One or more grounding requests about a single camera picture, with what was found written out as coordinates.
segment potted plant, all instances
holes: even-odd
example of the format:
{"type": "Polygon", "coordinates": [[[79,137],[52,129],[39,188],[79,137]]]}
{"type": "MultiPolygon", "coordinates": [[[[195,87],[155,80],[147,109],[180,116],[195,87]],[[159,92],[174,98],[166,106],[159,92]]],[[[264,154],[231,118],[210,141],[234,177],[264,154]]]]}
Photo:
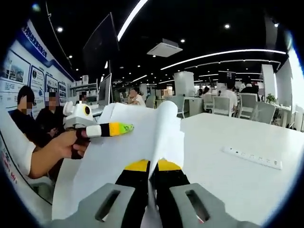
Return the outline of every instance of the potted plant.
{"type": "Polygon", "coordinates": [[[266,97],[266,102],[271,104],[271,105],[275,105],[276,104],[275,96],[273,96],[272,94],[268,94],[267,97],[266,97]]]}

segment electrical outlet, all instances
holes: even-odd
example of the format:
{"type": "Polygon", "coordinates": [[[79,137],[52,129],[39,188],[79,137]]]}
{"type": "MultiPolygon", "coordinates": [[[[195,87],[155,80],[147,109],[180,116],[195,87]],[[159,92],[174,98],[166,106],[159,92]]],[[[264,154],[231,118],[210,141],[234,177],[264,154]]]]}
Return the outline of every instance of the electrical outlet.
{"type": "Polygon", "coordinates": [[[246,153],[246,152],[237,151],[237,150],[234,150],[230,147],[222,148],[222,152],[229,153],[231,155],[237,156],[237,157],[245,159],[247,161],[251,161],[251,162],[254,162],[254,163],[265,165],[265,166],[268,166],[268,167],[271,167],[271,168],[274,168],[274,169],[277,169],[277,170],[281,170],[283,168],[282,167],[283,166],[282,161],[278,161],[278,160],[275,160],[275,159],[268,159],[268,158],[264,158],[264,157],[261,157],[261,156],[256,156],[256,155],[251,154],[251,153],[249,154],[249,153],[246,153]]]}

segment black shirt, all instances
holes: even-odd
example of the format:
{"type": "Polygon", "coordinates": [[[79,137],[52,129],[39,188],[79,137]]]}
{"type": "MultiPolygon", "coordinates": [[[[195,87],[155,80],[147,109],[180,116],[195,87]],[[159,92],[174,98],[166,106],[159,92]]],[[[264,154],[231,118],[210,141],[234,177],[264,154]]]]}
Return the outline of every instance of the black shirt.
{"type": "Polygon", "coordinates": [[[64,131],[63,128],[63,107],[57,106],[54,113],[52,113],[48,107],[40,110],[36,122],[42,129],[49,132],[53,128],[57,128],[59,133],[64,131]]]}
{"type": "Polygon", "coordinates": [[[25,115],[18,109],[10,114],[17,127],[26,135],[26,137],[39,147],[44,147],[51,141],[51,136],[42,130],[30,115],[25,115]]]}
{"type": "Polygon", "coordinates": [[[257,101],[261,101],[260,97],[258,96],[258,89],[248,86],[242,89],[241,91],[242,94],[256,94],[257,95],[257,101]]]}

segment hand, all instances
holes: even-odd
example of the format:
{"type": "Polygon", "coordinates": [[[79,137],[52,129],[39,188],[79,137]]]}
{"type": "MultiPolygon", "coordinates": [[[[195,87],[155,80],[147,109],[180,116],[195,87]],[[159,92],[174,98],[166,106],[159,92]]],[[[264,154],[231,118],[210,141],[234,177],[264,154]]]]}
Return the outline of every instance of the hand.
{"type": "Polygon", "coordinates": [[[55,134],[58,132],[58,129],[57,128],[53,128],[53,129],[51,129],[49,132],[48,132],[48,134],[52,137],[52,138],[54,138],[54,136],[55,136],[55,134]]]}
{"type": "MultiPolygon", "coordinates": [[[[86,132],[82,131],[81,135],[87,138],[86,132]]],[[[84,156],[86,148],[89,145],[89,142],[86,142],[84,145],[74,144],[77,140],[76,131],[68,131],[60,134],[58,137],[54,138],[51,143],[54,144],[56,151],[62,158],[71,158],[72,156],[72,147],[78,151],[80,156],[84,156]]]]}

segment ceiling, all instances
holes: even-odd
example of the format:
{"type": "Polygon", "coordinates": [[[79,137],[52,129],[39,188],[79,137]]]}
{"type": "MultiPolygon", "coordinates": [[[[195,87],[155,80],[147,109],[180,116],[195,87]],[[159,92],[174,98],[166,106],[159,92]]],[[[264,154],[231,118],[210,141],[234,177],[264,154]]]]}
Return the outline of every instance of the ceiling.
{"type": "MultiPolygon", "coordinates": [[[[31,19],[50,52],[75,79],[79,80],[81,75],[86,74],[82,49],[92,32],[106,15],[112,12],[118,34],[138,1],[112,0],[102,5],[91,0],[79,0],[72,3],[47,1],[47,8],[45,4],[41,4],[41,11],[33,13],[31,19]],[[63,28],[62,33],[56,32],[62,49],[66,56],[72,55],[73,58],[67,59],[63,54],[48,20],[47,9],[51,14],[50,20],[53,27],[63,28]]],[[[216,74],[219,70],[260,73],[262,63],[272,64],[274,70],[277,70],[287,59],[287,55],[240,52],[200,58],[161,70],[190,58],[223,51],[252,48],[286,51],[283,28],[279,25],[277,34],[272,35],[272,26],[274,27],[275,24],[271,21],[269,27],[269,24],[265,23],[265,15],[266,11],[262,7],[253,8],[239,3],[233,5],[225,1],[149,0],[119,42],[120,52],[112,65],[114,80],[121,81],[116,86],[123,86],[144,75],[148,76],[131,85],[141,82],[168,81],[178,70],[193,72],[195,80],[207,80],[209,76],[199,76],[216,74]],[[230,25],[229,29],[225,28],[226,24],[230,25]],[[162,38],[178,43],[183,51],[167,58],[147,55],[147,52],[162,38]],[[249,59],[272,62],[249,61],[249,59]]],[[[104,69],[104,66],[100,68],[100,77],[108,73],[108,69],[104,69]]],[[[260,75],[237,76],[237,78],[244,77],[257,79],[260,75]]],[[[217,76],[210,76],[210,78],[216,79],[217,76]]]]}

